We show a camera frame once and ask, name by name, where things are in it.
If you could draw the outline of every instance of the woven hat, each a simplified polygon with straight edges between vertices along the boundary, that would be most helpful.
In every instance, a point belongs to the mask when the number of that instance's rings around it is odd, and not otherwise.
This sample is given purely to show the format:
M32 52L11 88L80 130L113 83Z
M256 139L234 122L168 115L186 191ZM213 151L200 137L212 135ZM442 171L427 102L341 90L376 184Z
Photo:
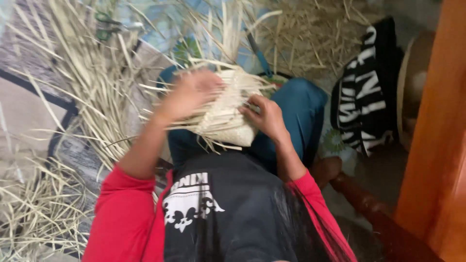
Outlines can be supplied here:
M408 45L397 85L397 128L400 143L409 151L427 77L435 32L424 31Z

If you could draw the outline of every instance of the blue cloth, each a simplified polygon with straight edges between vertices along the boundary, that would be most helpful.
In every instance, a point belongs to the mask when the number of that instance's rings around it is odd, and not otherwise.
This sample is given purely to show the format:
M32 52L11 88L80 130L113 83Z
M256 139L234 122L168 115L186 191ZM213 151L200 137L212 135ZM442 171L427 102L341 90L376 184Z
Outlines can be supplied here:
M162 78L171 82L173 67L163 72ZM304 78L293 78L286 82L271 97L281 108L291 142L301 160L314 159L323 126L324 106L327 94ZM201 147L203 139L188 130L172 130L168 133L168 144L174 167L182 166L188 159L207 154ZM269 172L276 174L276 152L272 140L262 133L257 134L251 147L243 149L256 158Z

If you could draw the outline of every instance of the person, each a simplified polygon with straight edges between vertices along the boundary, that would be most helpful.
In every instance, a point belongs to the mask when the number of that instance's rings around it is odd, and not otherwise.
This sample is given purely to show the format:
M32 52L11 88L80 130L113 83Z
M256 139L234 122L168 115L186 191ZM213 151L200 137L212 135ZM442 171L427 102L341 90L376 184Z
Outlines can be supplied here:
M315 155L327 99L302 78L289 80L270 100L251 96L259 113L238 109L260 130L244 152L207 153L195 134L170 131L174 169L154 209L164 130L221 85L206 69L174 81L174 91L105 178L83 261L356 261L302 162ZM328 181L341 170L334 160L315 164L312 175Z

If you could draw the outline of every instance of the black and white bag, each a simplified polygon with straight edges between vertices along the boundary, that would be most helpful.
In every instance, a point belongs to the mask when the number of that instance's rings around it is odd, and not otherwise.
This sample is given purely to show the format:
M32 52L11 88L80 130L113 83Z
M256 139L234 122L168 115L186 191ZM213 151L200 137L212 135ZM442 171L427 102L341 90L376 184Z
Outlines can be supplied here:
M343 142L370 156L397 139L396 97L403 51L395 22L386 18L367 28L361 53L344 69L332 91L330 121Z

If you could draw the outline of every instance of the orange wooden door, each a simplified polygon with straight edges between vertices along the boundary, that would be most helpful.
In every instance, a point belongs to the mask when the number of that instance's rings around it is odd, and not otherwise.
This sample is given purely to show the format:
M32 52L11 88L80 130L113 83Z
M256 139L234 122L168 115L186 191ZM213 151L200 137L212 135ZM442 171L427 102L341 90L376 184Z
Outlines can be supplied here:
M396 222L466 262L466 0L444 0Z

